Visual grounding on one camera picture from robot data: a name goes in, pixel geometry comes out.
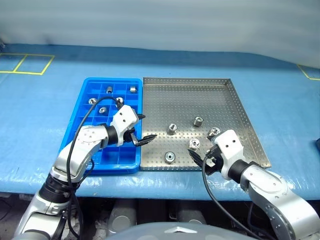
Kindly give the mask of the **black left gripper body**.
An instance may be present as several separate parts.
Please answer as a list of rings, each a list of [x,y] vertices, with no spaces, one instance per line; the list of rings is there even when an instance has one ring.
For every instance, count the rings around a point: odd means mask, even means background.
[[[132,129],[128,129],[125,131],[123,134],[123,142],[124,143],[129,143],[132,142],[134,146],[138,147],[139,146],[139,140],[137,139],[135,135],[135,128],[133,127]]]

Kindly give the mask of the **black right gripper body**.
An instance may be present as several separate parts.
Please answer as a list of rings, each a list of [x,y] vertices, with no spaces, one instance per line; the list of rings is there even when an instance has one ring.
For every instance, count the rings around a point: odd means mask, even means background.
[[[214,145],[213,147],[211,147],[209,150],[207,150],[206,152],[206,166],[216,166],[218,168],[217,172],[221,172],[223,164],[224,164],[224,160],[221,156],[222,152],[220,150],[220,148],[218,147],[218,145]]]

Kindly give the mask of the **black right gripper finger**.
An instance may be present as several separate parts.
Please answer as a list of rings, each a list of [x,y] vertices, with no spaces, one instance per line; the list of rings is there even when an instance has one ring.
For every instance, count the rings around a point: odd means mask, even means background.
[[[201,156],[198,153],[196,153],[194,150],[191,150],[191,149],[188,150],[188,153],[195,164],[197,164],[198,166],[203,166],[204,161],[202,160]]]
[[[212,175],[213,173],[217,172],[217,171],[218,171],[218,168],[217,168],[216,166],[206,165],[204,171],[205,171],[205,174],[206,174],[207,176],[210,176],[210,175]]]

